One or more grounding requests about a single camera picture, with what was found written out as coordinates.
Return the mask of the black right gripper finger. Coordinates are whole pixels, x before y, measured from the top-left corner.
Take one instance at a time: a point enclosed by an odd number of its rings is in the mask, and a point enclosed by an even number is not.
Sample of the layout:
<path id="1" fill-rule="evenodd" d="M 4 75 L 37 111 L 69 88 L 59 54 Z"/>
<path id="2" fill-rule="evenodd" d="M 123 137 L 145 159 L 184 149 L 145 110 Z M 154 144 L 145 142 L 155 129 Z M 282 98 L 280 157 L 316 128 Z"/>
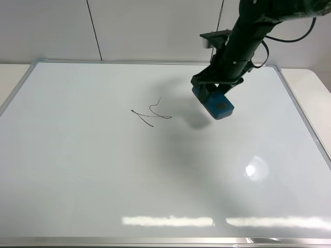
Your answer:
<path id="1" fill-rule="evenodd" d="M 202 104 L 204 104 L 208 99 L 208 89 L 204 84 L 199 86 L 198 99 Z"/>
<path id="2" fill-rule="evenodd" d="M 240 85 L 244 79 L 238 79 L 236 81 L 232 82 L 221 82 L 219 84 L 219 91 L 225 95 L 228 91 L 230 91 L 232 88 L 236 87 L 237 85 Z"/>

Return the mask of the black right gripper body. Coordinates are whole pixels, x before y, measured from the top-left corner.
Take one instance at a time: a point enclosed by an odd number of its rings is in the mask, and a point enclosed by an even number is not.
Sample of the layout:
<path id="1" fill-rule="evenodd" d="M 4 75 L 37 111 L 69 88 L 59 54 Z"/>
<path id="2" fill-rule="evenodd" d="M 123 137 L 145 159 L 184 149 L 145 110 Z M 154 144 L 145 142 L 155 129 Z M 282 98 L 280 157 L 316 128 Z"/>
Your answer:
<path id="1" fill-rule="evenodd" d="M 244 79 L 244 75 L 253 69 L 252 59 L 254 51 L 250 51 L 245 57 L 225 58 L 224 52 L 218 51 L 208 67 L 203 69 L 191 79 L 192 87 L 206 85 L 208 92 L 219 91 L 221 82 L 232 82 Z"/>

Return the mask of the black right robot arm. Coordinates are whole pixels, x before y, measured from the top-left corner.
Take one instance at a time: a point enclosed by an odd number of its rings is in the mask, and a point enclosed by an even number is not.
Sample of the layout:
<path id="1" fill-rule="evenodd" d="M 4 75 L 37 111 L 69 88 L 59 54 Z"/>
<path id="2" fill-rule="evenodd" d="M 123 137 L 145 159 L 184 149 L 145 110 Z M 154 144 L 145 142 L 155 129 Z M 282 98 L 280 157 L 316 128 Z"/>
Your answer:
<path id="1" fill-rule="evenodd" d="M 201 103 L 215 94 L 226 94 L 243 82 L 255 66 L 251 59 L 272 29 L 287 20 L 316 18 L 330 13 L 330 1 L 240 1 L 239 17 L 232 30 L 201 37 L 216 49 L 210 65 L 192 77 Z"/>

